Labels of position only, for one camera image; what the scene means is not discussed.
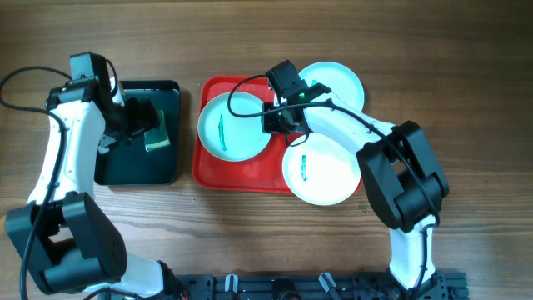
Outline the white plate top stained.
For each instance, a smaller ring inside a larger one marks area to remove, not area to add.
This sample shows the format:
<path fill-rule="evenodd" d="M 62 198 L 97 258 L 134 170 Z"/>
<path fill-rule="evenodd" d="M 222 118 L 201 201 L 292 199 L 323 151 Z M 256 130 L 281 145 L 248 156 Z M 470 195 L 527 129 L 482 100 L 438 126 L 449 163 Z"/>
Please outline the white plate top stained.
<path fill-rule="evenodd" d="M 361 112 L 365 103 L 364 87 L 359 77 L 338 62 L 315 62 L 299 72 L 308 86 L 321 83 L 329 87 L 346 105 Z"/>

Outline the white plate bottom stained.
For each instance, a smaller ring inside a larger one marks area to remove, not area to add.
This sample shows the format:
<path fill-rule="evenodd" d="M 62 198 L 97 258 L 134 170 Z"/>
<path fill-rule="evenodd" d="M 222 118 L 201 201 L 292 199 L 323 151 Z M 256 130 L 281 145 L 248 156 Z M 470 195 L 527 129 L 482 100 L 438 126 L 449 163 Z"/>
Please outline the white plate bottom stained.
<path fill-rule="evenodd" d="M 361 184 L 355 155 L 319 133 L 297 138 L 285 151 L 281 170 L 297 197 L 319 206 L 343 202 Z"/>

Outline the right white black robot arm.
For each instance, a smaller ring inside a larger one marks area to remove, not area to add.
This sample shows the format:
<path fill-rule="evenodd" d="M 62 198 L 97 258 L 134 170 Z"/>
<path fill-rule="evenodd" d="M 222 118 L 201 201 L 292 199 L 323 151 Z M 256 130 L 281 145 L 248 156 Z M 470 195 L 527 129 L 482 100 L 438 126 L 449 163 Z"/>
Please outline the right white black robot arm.
<path fill-rule="evenodd" d="M 435 273 L 432 233 L 441 223 L 449 184 L 421 127 L 378 121 L 333 93 L 307 103 L 262 109 L 264 118 L 301 121 L 356 156 L 371 208 L 390 229 L 389 271 L 408 292 L 422 290 Z"/>

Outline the red plastic tray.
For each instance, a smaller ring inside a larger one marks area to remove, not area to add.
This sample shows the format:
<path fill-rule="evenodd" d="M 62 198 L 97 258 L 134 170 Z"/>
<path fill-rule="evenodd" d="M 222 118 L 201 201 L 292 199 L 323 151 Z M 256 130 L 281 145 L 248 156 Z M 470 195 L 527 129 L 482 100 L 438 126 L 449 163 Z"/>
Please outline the red plastic tray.
<path fill-rule="evenodd" d="M 242 75 L 218 75 L 207 79 L 200 97 L 200 112 L 216 96 L 229 93 Z M 243 84 L 238 92 L 250 93 L 265 103 L 273 103 L 274 92 L 265 78 Z M 283 135 L 274 134 L 265 149 L 243 162 L 227 162 L 211 155 L 197 134 L 192 159 L 192 177 L 204 188 L 250 193 L 292 194 L 282 175 L 282 159 L 288 146 Z"/>

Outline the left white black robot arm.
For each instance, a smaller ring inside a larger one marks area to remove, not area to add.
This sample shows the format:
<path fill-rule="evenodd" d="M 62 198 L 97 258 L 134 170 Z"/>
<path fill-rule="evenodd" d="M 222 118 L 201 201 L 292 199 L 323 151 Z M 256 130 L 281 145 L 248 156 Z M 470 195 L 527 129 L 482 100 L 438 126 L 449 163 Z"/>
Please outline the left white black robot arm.
<path fill-rule="evenodd" d="M 127 252 L 120 232 L 94 199 L 94 187 L 172 183 L 177 167 L 180 91 L 173 81 L 128 81 L 127 104 L 154 109 L 165 142 L 139 133 L 129 148 L 99 152 L 105 120 L 92 92 L 50 112 L 41 177 L 25 207 L 7 215 L 6 230 L 22 259 L 21 279 L 46 294 L 107 293 L 136 299 L 184 299 L 172 270 Z"/>

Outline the white plate stained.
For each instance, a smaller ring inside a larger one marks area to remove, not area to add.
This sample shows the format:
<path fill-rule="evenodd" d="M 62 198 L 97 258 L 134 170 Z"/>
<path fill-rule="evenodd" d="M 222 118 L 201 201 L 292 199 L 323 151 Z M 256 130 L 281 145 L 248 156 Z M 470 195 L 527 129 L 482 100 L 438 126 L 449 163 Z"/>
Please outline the white plate stained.
<path fill-rule="evenodd" d="M 365 103 L 364 87 L 359 77 L 338 62 L 315 62 L 299 72 L 308 86 L 321 83 L 329 87 L 346 105 L 361 112 Z"/>
<path fill-rule="evenodd" d="M 319 133 L 297 138 L 285 151 L 281 170 L 297 197 L 319 206 L 343 202 L 361 184 L 355 155 Z"/>
<path fill-rule="evenodd" d="M 197 124 L 202 146 L 214 157 L 241 162 L 255 157 L 271 140 L 259 117 L 235 117 L 227 109 L 229 93 L 214 97 L 202 109 Z"/>

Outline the green yellow scrub sponge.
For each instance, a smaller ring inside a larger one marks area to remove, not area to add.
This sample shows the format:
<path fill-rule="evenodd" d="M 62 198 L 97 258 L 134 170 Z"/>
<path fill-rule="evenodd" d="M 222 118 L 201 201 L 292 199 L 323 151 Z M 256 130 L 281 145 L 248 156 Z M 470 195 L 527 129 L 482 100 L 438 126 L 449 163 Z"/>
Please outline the green yellow scrub sponge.
<path fill-rule="evenodd" d="M 158 110 L 157 114 L 161 122 L 160 125 L 144 132 L 144 145 L 147 153 L 170 145 L 164 112 Z"/>

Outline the black square tray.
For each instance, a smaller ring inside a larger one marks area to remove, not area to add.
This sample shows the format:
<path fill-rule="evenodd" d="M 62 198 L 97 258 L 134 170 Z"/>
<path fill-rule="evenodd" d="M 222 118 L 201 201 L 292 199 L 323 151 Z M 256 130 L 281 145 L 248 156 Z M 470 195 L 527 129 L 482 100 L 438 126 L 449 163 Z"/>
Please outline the black square tray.
<path fill-rule="evenodd" d="M 175 181 L 178 160 L 178 124 L 180 88 L 172 80 L 123 81 L 125 98 L 150 101 L 164 113 L 162 126 L 169 144 L 147 150 L 141 134 L 126 145 L 104 154 L 98 154 L 94 175 L 95 183 L 103 186 L 165 185 Z"/>

